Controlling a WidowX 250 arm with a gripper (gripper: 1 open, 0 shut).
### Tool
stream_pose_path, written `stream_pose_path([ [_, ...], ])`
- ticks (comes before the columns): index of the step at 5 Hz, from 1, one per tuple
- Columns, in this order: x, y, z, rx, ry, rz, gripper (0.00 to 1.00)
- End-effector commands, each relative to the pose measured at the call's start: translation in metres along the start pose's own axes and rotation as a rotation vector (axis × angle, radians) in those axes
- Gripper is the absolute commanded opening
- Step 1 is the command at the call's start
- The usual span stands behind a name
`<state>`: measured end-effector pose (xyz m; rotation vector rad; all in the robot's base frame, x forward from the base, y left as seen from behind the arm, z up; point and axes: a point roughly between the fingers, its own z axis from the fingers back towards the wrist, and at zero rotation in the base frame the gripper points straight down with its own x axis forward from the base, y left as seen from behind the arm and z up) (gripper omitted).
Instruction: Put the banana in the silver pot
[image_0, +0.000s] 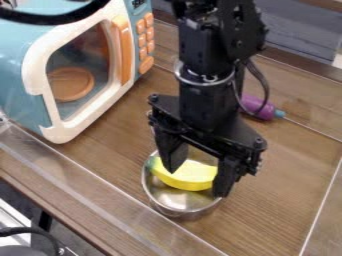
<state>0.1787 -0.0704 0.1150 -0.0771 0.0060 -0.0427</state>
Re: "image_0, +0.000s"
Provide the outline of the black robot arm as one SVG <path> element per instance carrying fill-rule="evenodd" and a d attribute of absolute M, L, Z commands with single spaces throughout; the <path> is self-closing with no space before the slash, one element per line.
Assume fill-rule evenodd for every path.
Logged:
<path fill-rule="evenodd" d="M 166 0 L 178 21 L 176 96 L 152 94 L 148 123 L 162 163 L 175 172 L 195 147 L 218 159 L 212 195 L 228 195 L 240 177 L 258 172 L 267 141 L 240 114 L 244 74 L 270 91 L 251 57 L 268 29 L 254 0 Z"/>

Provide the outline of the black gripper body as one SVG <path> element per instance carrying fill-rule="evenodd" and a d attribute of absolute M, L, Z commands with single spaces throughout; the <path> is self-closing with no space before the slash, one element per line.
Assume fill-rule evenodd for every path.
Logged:
<path fill-rule="evenodd" d="M 236 158 L 243 174 L 255 174 L 267 142 L 242 120 L 244 74 L 228 73 L 215 80 L 179 78 L 179 94 L 148 97 L 152 130 L 160 127 L 179 134 L 188 148 L 195 147 L 219 160 Z"/>

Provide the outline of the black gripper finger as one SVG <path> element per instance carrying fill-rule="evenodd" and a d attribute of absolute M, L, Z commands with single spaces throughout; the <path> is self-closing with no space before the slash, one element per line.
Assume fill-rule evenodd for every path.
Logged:
<path fill-rule="evenodd" d="M 168 133 L 160 127 L 156 127 L 154 132 L 162 164 L 166 170 L 174 173 L 187 159 L 188 145 L 179 134 Z"/>
<path fill-rule="evenodd" d="M 236 158 L 226 156 L 219 160 L 218 173 L 212 181 L 212 195 L 227 197 L 235 182 L 243 174 L 243 165 Z"/>

